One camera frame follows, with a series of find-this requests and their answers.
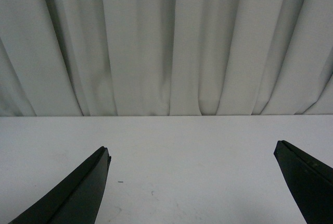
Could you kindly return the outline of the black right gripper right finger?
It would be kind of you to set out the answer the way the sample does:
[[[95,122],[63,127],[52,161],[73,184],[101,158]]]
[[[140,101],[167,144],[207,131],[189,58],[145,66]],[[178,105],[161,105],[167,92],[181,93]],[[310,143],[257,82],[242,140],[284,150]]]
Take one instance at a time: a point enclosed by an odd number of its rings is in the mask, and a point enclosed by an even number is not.
[[[306,223],[332,223],[332,168],[285,140],[274,156]]]

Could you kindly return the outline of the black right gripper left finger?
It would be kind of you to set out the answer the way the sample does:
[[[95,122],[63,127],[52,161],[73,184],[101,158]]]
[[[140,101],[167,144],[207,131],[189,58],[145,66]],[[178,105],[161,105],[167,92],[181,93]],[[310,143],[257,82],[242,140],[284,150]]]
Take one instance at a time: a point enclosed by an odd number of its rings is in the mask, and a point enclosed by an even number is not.
[[[100,147],[11,223],[95,223],[110,162],[108,149]]]

